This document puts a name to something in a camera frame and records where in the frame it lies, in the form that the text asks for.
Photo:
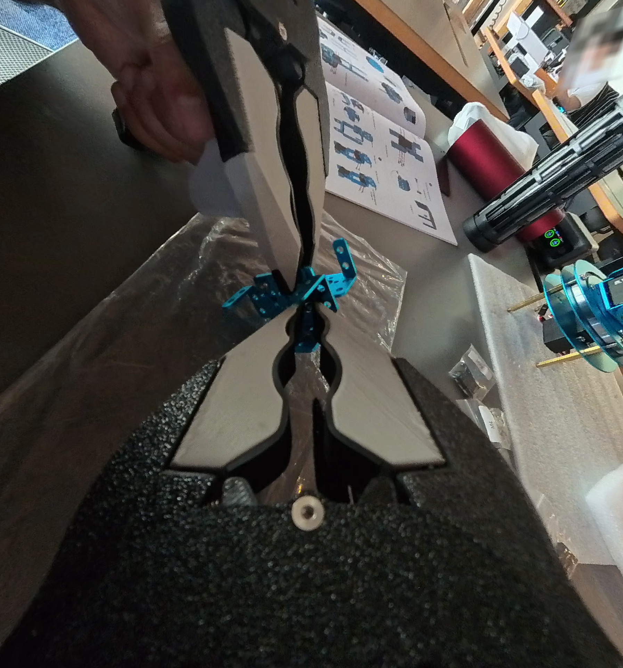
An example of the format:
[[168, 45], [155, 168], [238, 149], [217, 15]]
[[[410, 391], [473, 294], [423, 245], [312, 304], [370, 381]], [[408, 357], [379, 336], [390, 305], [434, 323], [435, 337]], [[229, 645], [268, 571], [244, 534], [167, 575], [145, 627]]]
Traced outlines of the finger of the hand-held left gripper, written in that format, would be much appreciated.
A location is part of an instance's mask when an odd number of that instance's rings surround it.
[[300, 237], [296, 270], [312, 265], [319, 242], [325, 198], [324, 143], [317, 98], [300, 88], [293, 102], [292, 186]]
[[294, 287], [300, 237], [281, 154], [277, 91], [251, 44], [232, 29], [224, 34], [249, 134], [247, 151], [224, 162], [224, 172], [268, 266]]

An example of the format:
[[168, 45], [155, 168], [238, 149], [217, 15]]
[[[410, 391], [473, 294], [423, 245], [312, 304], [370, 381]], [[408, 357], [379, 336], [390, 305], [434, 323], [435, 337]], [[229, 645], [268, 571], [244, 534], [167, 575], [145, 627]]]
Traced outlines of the blue metal bracket assembly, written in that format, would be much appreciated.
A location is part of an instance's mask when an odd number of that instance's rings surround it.
[[349, 292], [357, 277], [347, 241], [337, 238], [332, 248], [340, 272], [317, 274], [311, 266], [304, 266], [298, 273], [295, 290], [289, 294], [282, 292], [272, 272], [262, 273], [256, 275], [251, 284], [241, 287], [228, 298], [222, 308], [231, 309], [247, 299], [259, 316], [269, 321], [290, 307], [302, 307], [302, 325], [300, 333], [295, 336], [295, 350], [297, 353], [314, 352], [320, 346], [321, 334], [312, 314], [313, 304], [324, 305], [330, 311], [337, 312], [337, 300]]

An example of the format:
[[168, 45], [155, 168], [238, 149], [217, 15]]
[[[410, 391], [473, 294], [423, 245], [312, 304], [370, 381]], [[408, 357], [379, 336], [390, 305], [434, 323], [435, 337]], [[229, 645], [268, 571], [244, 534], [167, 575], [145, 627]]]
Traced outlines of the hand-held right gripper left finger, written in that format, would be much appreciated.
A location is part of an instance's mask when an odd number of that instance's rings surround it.
[[297, 307], [289, 307], [228, 352], [171, 460], [180, 471], [236, 472], [290, 461], [285, 387], [295, 364]]

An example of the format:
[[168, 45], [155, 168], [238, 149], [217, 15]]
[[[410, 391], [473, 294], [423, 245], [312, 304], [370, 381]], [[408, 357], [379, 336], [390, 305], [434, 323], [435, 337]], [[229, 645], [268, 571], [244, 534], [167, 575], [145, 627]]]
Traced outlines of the desk with wooden edge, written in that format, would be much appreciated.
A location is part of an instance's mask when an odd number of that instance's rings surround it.
[[494, 69], [456, 5], [446, 1], [357, 1], [357, 6], [467, 102], [508, 121]]

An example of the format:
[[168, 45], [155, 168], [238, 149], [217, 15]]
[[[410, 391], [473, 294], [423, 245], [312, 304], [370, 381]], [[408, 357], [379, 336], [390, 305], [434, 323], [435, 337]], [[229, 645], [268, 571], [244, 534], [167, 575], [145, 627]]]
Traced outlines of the group of small hardware bags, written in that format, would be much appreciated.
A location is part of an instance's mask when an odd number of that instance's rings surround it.
[[512, 453], [512, 440], [505, 413], [498, 407], [489, 407], [484, 399], [496, 385], [496, 378], [488, 363], [474, 345], [461, 356], [449, 371], [464, 398], [456, 400], [465, 413], [501, 453]]

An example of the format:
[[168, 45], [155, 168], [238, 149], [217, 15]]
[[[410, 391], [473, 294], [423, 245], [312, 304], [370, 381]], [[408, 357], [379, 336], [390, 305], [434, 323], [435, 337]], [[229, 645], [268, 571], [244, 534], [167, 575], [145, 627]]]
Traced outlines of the white foam sheet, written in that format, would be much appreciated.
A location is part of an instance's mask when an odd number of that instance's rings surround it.
[[623, 464], [623, 383], [585, 361], [537, 368], [549, 355], [532, 310], [507, 307], [534, 290], [469, 255], [480, 316], [518, 475], [571, 583], [623, 654], [623, 575], [586, 494]]

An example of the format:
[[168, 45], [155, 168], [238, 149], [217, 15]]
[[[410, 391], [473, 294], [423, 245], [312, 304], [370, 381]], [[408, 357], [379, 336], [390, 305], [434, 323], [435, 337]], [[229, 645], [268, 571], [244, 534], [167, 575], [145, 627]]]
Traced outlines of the white cloth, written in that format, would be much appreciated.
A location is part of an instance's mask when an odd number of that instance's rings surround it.
[[448, 130], [448, 145], [453, 146], [460, 136], [475, 122], [483, 121], [493, 135], [522, 165], [532, 164], [538, 151], [536, 140], [526, 132], [518, 131], [507, 122], [493, 116], [488, 108], [479, 102], [467, 103], [455, 116]]

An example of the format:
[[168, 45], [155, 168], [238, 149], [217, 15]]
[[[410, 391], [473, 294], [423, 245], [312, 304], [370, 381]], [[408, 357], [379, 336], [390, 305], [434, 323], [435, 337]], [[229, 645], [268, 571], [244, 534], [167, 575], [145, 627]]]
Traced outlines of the black slotted cylinder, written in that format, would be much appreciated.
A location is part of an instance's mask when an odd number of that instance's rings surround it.
[[623, 95], [464, 222], [487, 253], [623, 165]]

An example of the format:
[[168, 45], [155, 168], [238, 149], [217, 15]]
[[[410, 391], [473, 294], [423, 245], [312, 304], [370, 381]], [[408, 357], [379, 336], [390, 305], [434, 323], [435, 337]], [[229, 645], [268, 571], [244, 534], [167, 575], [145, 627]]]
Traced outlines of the white boxes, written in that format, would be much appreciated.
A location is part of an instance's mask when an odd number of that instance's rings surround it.
[[549, 48], [535, 34], [530, 27], [516, 12], [511, 12], [507, 21], [508, 31], [516, 39], [518, 45], [531, 56], [537, 63], [544, 61], [549, 53]]

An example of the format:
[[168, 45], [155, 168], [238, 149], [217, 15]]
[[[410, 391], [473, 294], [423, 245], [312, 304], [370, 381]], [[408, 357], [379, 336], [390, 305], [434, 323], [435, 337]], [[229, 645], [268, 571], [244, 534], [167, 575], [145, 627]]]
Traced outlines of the wooden shelf desk with equipment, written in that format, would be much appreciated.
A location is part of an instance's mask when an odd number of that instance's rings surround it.
[[[559, 143], [570, 138], [577, 130], [575, 125], [557, 109], [552, 98], [548, 96], [548, 93], [552, 93], [556, 88], [556, 81], [546, 71], [539, 70], [536, 76], [544, 82], [546, 91], [526, 88], [508, 63], [498, 33], [490, 27], [485, 27], [479, 30], [479, 34], [480, 38], [490, 46], [508, 83], [536, 107]], [[609, 225], [623, 235], [623, 179], [621, 174], [614, 170], [605, 175], [603, 179], [588, 185], [587, 190]]]

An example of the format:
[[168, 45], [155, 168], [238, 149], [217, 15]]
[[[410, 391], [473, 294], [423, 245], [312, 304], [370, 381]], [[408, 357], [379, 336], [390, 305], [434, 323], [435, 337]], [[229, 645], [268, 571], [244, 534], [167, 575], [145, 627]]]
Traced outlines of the person's left hand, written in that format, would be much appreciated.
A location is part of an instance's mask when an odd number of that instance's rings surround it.
[[171, 38], [130, 56], [112, 95], [135, 138], [171, 162], [197, 164], [215, 137], [206, 96]]

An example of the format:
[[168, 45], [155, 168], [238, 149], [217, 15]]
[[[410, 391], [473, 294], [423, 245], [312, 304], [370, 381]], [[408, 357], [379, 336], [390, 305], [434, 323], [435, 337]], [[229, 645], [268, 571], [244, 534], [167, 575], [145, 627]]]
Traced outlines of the dark red cylinder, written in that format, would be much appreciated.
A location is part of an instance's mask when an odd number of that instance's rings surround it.
[[[448, 157], [486, 202], [490, 202], [526, 172], [483, 121], [475, 122], [449, 147]], [[555, 208], [529, 224], [516, 237], [521, 242], [529, 243], [553, 229], [563, 218], [563, 213]]]

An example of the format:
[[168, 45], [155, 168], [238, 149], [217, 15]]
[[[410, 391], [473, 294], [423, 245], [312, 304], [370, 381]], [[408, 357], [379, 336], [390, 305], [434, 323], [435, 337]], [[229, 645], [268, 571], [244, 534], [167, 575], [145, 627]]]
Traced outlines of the person's left forearm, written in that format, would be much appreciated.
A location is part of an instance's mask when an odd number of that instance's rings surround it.
[[157, 40], [160, 1], [55, 1], [84, 46], [96, 56], [145, 51]]

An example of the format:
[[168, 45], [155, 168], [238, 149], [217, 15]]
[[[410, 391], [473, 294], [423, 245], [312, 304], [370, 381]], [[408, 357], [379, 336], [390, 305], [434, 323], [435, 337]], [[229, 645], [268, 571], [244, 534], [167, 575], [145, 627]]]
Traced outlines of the clear plastic bag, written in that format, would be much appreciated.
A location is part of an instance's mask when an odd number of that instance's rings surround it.
[[228, 297], [266, 272], [248, 223], [197, 214], [0, 394], [0, 504], [70, 513], [128, 434], [262, 323]]

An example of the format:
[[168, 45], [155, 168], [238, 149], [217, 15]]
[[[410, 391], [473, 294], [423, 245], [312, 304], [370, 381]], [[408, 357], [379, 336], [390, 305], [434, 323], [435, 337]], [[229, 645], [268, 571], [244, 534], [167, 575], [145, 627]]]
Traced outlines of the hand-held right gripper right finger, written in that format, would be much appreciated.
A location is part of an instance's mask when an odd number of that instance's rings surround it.
[[319, 367], [329, 386], [330, 434], [388, 472], [443, 465], [388, 349], [327, 307], [316, 314], [323, 327]]

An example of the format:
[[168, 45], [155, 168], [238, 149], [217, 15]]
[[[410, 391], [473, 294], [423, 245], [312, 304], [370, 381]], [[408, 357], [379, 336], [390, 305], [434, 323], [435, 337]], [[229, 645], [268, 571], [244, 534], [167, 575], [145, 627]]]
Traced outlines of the open instruction manual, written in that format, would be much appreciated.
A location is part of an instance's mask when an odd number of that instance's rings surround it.
[[403, 80], [318, 16], [330, 119], [326, 191], [451, 245], [424, 111]]

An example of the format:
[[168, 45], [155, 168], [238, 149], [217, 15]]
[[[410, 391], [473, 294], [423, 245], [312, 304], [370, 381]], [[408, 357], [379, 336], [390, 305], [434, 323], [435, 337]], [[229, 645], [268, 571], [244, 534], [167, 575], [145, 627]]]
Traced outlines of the white foam frame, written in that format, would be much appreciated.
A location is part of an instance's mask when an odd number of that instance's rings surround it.
[[586, 503], [615, 564], [623, 568], [623, 463], [587, 493]]

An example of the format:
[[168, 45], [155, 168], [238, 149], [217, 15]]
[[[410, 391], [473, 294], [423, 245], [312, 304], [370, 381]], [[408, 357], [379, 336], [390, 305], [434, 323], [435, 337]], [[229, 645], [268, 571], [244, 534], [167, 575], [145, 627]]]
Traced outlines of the black device with green display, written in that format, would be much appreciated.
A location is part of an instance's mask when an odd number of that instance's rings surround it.
[[539, 274], [548, 274], [598, 251], [599, 244], [581, 218], [567, 212], [551, 230], [528, 244], [528, 257]]

